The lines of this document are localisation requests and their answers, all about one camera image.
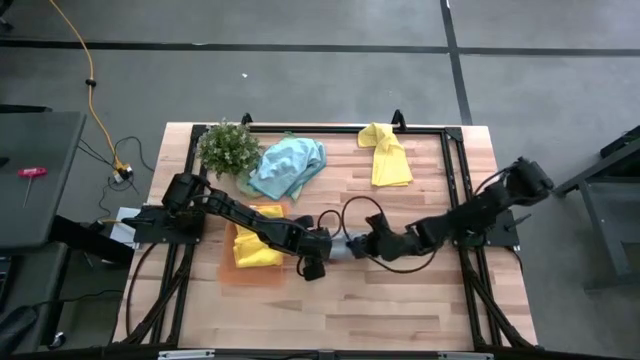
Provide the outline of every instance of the yellow cloth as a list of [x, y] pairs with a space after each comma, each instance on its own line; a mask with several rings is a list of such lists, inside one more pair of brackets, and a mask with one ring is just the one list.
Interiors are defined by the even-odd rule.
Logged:
[[[256, 206], [255, 210], [266, 217], [284, 216], [280, 205], [261, 205]], [[236, 260], [236, 267], [282, 265], [283, 254], [281, 252], [270, 249], [251, 230], [240, 225], [236, 225], [236, 230], [238, 235], [233, 240], [233, 256]]]
[[390, 124], [371, 123], [360, 130], [358, 146], [376, 147], [373, 153], [372, 185], [407, 186], [413, 180], [404, 146], [398, 142]]

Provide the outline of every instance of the light blue towel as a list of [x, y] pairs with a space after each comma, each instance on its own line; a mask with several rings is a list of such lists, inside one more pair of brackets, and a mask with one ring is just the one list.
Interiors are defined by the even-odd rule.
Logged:
[[249, 180], [272, 200], [297, 198], [300, 188], [327, 165], [324, 145], [313, 139], [289, 137], [272, 145]]

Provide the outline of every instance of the red tool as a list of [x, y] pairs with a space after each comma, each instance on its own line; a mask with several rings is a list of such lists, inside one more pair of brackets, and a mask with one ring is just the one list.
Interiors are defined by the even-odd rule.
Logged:
[[33, 178], [47, 175], [47, 169], [43, 167], [26, 168], [18, 171], [18, 176], [29, 178], [29, 185], [27, 185], [27, 193], [24, 195], [24, 203], [22, 207], [27, 206], [27, 199], [29, 199], [29, 191], [31, 191], [31, 182]]

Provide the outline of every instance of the gray floor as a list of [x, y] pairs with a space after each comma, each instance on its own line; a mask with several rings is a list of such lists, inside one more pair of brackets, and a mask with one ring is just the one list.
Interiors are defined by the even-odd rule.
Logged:
[[[60, 0], [86, 38], [255, 44], [446, 44], [437, 0]], [[451, 0], [461, 46], [638, 48], [640, 3], [628, 0]], [[17, 1], [14, 37], [72, 40], [45, 1]], [[420, 124], [460, 124], [447, 55], [93, 51], [96, 107], [115, 139], [138, 136], [154, 163], [168, 121], [388, 121], [395, 108]], [[537, 160], [560, 183], [595, 161], [600, 147], [638, 124], [640, 58], [462, 56], [473, 123], [488, 125], [499, 165]], [[86, 112], [87, 65], [77, 50], [0, 48], [0, 103]], [[98, 127], [84, 139], [108, 154]], [[135, 144], [122, 158], [140, 193], [108, 192], [105, 206], [136, 206], [151, 174]], [[61, 204], [91, 220], [108, 168], [79, 153]], [[610, 273], [582, 200], [549, 199], [519, 228], [525, 281], [540, 344], [554, 350], [640, 357], [640, 289], [585, 294]], [[113, 319], [73, 346], [107, 341]]]

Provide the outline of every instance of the yellow cable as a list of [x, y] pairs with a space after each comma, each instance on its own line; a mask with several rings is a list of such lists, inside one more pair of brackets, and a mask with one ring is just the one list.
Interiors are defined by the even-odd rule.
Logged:
[[[54, 8], [56, 8], [56, 10], [60, 14], [60, 16], [62, 16], [64, 21], [67, 23], [67, 25], [69, 25], [69, 27], [71, 28], [73, 33], [76, 34], [76, 37], [80, 41], [80, 44], [82, 45], [82, 48], [84, 49], [85, 54], [87, 54], [87, 59], [89, 60], [89, 80], [94, 81], [94, 79], [93, 79], [93, 59], [91, 58], [91, 54], [89, 53], [89, 49], [87, 49], [87, 45], [85, 45], [84, 40], [82, 40], [82, 36], [80, 36], [80, 33], [78, 33], [78, 30], [76, 30], [76, 28], [73, 26], [71, 21], [69, 21], [69, 19], [65, 16], [65, 14], [58, 7], [58, 5], [56, 5], [54, 0], [49, 0], [49, 2], [51, 3], [51, 5], [53, 5]], [[89, 111], [91, 112], [91, 115], [93, 116], [93, 118], [96, 120], [96, 122], [98, 123], [98, 125], [102, 129], [102, 132], [104, 132], [104, 136], [107, 138], [107, 143], [109, 143], [109, 147], [111, 148], [111, 152], [113, 153], [113, 158], [115, 159], [116, 169], [124, 168], [124, 165], [122, 165], [122, 163], [120, 162], [120, 159], [118, 158], [118, 154], [116, 153], [116, 149], [113, 146], [113, 143], [111, 142], [111, 136], [109, 136], [109, 132], [104, 127], [104, 124], [102, 124], [102, 121], [100, 121], [100, 118], [98, 117], [98, 114], [96, 114], [96, 111], [93, 109], [93, 86], [91, 86], [91, 85], [89, 85]]]

